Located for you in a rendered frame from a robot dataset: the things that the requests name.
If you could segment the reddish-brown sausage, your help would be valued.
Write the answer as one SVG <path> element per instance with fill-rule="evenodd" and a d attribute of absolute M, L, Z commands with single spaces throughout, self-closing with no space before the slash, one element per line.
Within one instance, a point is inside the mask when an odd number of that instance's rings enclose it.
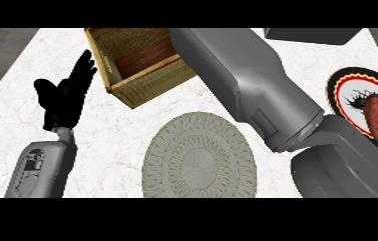
<path fill-rule="evenodd" d="M 378 140 L 378 95 L 368 97 L 364 114 L 373 137 Z"/>

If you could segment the dark grey appliance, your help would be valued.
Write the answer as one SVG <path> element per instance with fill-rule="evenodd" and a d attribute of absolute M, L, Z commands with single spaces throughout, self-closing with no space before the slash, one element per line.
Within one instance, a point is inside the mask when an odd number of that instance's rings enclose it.
<path fill-rule="evenodd" d="M 265 37 L 272 40 L 345 45 L 361 28 L 265 28 Z"/>

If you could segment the grey flat slab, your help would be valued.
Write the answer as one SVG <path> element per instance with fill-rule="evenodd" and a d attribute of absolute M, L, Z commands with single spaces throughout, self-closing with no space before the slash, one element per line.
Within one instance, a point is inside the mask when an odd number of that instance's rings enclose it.
<path fill-rule="evenodd" d="M 37 28 L 0 28 L 0 79 L 6 75 L 37 31 Z"/>

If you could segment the square wicker basket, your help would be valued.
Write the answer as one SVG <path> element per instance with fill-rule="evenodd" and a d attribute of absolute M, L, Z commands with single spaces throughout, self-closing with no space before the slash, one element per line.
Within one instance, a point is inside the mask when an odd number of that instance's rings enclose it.
<path fill-rule="evenodd" d="M 167 28 L 86 28 L 105 90 L 138 108 L 197 76 Z"/>

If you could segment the round patterned plate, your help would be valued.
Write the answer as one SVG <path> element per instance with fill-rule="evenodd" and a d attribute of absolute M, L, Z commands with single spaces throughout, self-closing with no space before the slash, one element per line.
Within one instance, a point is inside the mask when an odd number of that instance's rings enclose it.
<path fill-rule="evenodd" d="M 331 110 L 343 117 L 367 138 L 378 144 L 365 119 L 364 108 L 371 95 L 378 95 L 378 72 L 346 67 L 334 72 L 327 84 Z"/>

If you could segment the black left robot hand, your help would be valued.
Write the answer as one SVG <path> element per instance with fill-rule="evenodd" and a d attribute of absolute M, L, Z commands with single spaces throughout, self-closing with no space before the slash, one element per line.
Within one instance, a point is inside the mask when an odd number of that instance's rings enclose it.
<path fill-rule="evenodd" d="M 43 129 L 73 129 L 79 124 L 86 94 L 98 68 L 92 52 L 86 50 L 77 60 L 70 76 L 55 85 L 48 79 L 34 81 L 39 104 L 45 108 Z"/>

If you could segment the round pale woven placemat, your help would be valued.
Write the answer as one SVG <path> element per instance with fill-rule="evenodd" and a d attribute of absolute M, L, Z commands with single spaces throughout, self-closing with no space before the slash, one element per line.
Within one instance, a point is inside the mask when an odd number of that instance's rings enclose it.
<path fill-rule="evenodd" d="M 257 166 L 247 139 L 213 113 L 178 116 L 153 138 L 142 167 L 148 198 L 254 198 Z"/>

